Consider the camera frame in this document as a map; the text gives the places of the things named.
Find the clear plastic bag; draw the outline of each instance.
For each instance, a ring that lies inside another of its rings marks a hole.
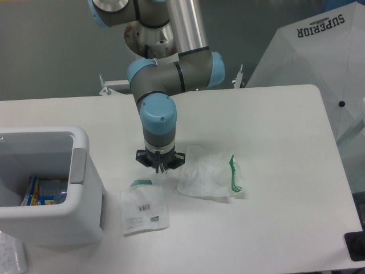
[[[243,178],[232,152],[209,153],[205,148],[189,145],[177,190],[196,198],[243,198]]]

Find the white table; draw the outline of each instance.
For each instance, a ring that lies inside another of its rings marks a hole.
[[[0,126],[78,125],[108,191],[105,238],[27,246],[30,273],[294,273],[364,267],[346,232],[360,231],[321,95],[314,86],[190,92],[174,97],[177,151],[233,148],[246,181],[230,204],[164,185],[171,226],[123,237],[118,191],[153,173],[130,95],[0,102]],[[169,175],[177,178],[179,171]]]

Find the white bin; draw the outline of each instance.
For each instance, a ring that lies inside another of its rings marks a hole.
[[[105,188],[79,127],[0,128],[0,231],[36,245],[103,238]],[[68,178],[61,204],[23,206],[29,176]]]

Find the packaged item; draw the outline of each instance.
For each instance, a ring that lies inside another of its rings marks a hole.
[[[203,147],[189,145],[177,190],[196,198],[243,199],[243,183],[232,152],[211,153]]]
[[[170,226],[162,186],[152,185],[150,180],[137,180],[128,191],[121,191],[120,202],[124,235]]]
[[[43,206],[64,202],[67,180],[45,180],[37,176],[29,178],[29,186],[21,206]]]

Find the green label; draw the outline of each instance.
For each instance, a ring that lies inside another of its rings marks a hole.
[[[232,155],[229,161],[230,169],[232,170],[231,188],[234,192],[240,192],[242,187],[236,185],[236,169],[234,168],[233,159],[234,155]]]
[[[140,184],[152,184],[151,180],[135,180],[133,184],[131,184],[131,187],[138,186]]]
[[[159,221],[159,220],[160,220],[159,216],[150,218],[150,221]]]

